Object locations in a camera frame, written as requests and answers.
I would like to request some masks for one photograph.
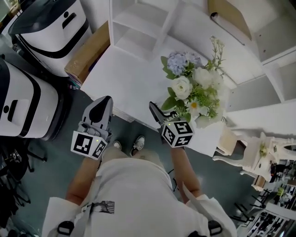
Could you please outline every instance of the flower bouquet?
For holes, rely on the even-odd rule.
[[[205,128],[222,120],[225,86],[218,70],[223,61],[224,44],[215,37],[210,39],[214,54],[205,66],[192,52],[172,52],[168,58],[161,57],[166,77],[172,80],[172,86],[167,88],[170,96],[161,109],[175,111],[165,122],[178,118],[187,122],[194,120],[197,128]]]

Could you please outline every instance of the shoelace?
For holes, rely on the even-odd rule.
[[[141,150],[143,148],[142,145],[137,145],[134,143],[134,148],[136,148],[137,150]]]

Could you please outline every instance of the small white flower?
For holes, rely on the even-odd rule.
[[[223,114],[224,114],[224,107],[220,106],[219,108],[216,109],[216,117],[212,118],[211,121],[212,123],[217,123],[222,120]]]
[[[211,75],[211,86],[216,89],[216,90],[220,90],[223,86],[224,86],[224,81],[222,76],[217,72],[217,71],[210,71],[209,72]]]
[[[220,39],[217,39],[217,45],[219,45],[220,47],[225,46],[225,44]]]
[[[188,78],[181,76],[172,81],[172,89],[179,99],[185,100],[192,91],[192,85]]]
[[[196,120],[196,127],[197,128],[206,128],[207,126],[211,125],[213,122],[208,116],[199,116]]]
[[[212,84],[212,75],[206,69],[195,69],[193,78],[204,89],[208,88]]]
[[[217,43],[217,38],[215,36],[211,36],[210,40],[211,40],[212,44]]]
[[[201,107],[197,100],[193,100],[187,104],[187,111],[191,114],[192,117],[208,114],[208,108],[203,106]]]

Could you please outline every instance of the blue hydrangea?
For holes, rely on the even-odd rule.
[[[180,76],[188,63],[191,62],[195,68],[202,67],[200,57],[193,52],[172,52],[167,59],[167,68],[170,69],[175,75]]]
[[[200,57],[194,52],[186,52],[185,53],[186,59],[195,65],[195,68],[200,68],[203,66]]]
[[[180,76],[188,66],[188,61],[184,53],[172,52],[167,59],[167,68],[170,69],[175,75]]]

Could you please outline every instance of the white table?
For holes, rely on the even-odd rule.
[[[94,66],[81,90],[96,100],[109,95],[113,98],[116,111],[134,118],[153,129],[159,128],[150,110],[149,102],[165,98],[171,80],[162,71],[160,56],[172,51],[192,51],[183,43],[167,37],[154,60],[147,62],[110,46]],[[204,65],[207,60],[200,56]],[[210,157],[214,155],[223,130],[223,123],[212,124],[205,129],[195,129],[189,148]]]

